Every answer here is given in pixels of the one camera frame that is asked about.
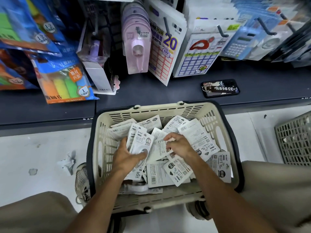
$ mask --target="barcode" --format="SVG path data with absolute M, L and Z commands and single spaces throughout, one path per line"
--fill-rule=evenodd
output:
M 152 185 L 156 184 L 156 177 L 155 176 L 151 176 L 151 184 Z

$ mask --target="smartphone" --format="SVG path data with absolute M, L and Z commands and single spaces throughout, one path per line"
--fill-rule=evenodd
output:
M 201 84 L 205 97 L 236 95 L 240 93 L 238 85 L 234 79 L 225 79 L 221 81 L 203 82 Z

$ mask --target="right hand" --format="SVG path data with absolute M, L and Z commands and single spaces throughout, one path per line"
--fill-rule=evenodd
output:
M 192 157 L 198 156 L 194 149 L 189 144 L 188 140 L 181 134 L 171 132 L 163 138 L 166 143 L 166 148 L 171 148 L 175 154 L 182 157 L 187 163 Z

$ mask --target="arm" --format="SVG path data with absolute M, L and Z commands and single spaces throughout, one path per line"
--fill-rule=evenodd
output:
M 170 133 L 164 140 L 172 137 L 176 141 L 168 142 L 167 147 L 192 168 L 220 233 L 276 233 L 255 208 L 215 174 L 183 135 Z
M 124 178 L 139 161 L 146 158 L 145 153 L 130 154 L 126 148 L 126 140 L 126 137 L 122 139 L 120 147 L 115 152 L 112 170 L 101 190 L 96 192 L 65 233 L 107 232 L 112 209 Z

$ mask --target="left hand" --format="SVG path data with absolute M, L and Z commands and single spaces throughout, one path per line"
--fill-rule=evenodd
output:
M 120 146 L 114 154 L 111 172 L 121 172 L 124 178 L 139 161 L 147 157 L 146 153 L 131 154 L 126 148 L 127 137 L 121 140 Z

